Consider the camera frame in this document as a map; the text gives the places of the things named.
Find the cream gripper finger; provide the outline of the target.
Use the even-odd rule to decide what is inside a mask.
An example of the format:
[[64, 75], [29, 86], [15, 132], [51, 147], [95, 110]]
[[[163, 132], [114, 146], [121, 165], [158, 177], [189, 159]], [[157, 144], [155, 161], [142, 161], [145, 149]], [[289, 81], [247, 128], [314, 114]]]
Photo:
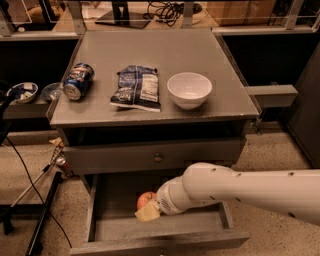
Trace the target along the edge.
[[145, 206], [139, 209], [135, 213], [135, 216], [141, 222], [152, 221], [161, 216], [161, 209], [156, 201], [151, 200]]

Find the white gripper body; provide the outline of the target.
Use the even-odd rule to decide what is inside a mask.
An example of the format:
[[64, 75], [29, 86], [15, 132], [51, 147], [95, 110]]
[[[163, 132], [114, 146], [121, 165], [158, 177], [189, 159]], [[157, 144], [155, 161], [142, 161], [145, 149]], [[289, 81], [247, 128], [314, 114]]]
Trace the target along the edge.
[[163, 213], [167, 215], [181, 214], [188, 209], [199, 206], [185, 191], [182, 177], [176, 177], [164, 183], [157, 191], [157, 202]]

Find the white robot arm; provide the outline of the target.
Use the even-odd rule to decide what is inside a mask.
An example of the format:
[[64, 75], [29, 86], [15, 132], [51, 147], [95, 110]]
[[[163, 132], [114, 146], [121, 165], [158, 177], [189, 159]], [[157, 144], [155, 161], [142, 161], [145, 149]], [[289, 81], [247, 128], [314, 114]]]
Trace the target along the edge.
[[149, 192], [135, 216], [141, 222], [152, 221], [226, 200], [320, 225], [320, 170], [238, 172], [195, 163], [157, 192]]

